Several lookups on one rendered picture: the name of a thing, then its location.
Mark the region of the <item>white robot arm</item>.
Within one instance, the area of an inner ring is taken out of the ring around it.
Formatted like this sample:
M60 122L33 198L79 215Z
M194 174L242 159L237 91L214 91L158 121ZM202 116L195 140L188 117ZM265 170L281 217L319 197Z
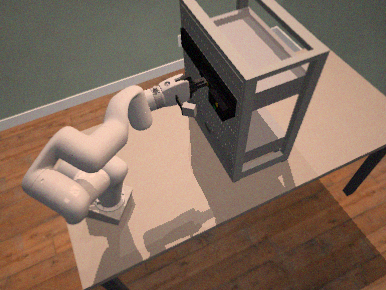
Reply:
M128 166L115 155L128 141L128 120L135 130L146 130L153 121L149 110L164 106L157 86L144 91L136 85L123 89L109 101L103 125L92 134L66 126L49 140L23 177L23 191L70 225L87 216L89 196L91 204L103 212L118 210L125 200L122 186Z

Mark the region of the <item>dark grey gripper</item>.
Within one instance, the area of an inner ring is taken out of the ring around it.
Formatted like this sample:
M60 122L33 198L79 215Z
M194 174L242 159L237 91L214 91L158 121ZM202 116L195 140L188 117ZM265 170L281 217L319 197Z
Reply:
M178 74L159 83L157 87L163 96L164 107L169 107L178 105L175 95L177 95L183 103L192 98L192 94L197 91L197 89L205 86L207 86L205 77L194 80L191 79L189 74L186 76L184 76L184 74Z

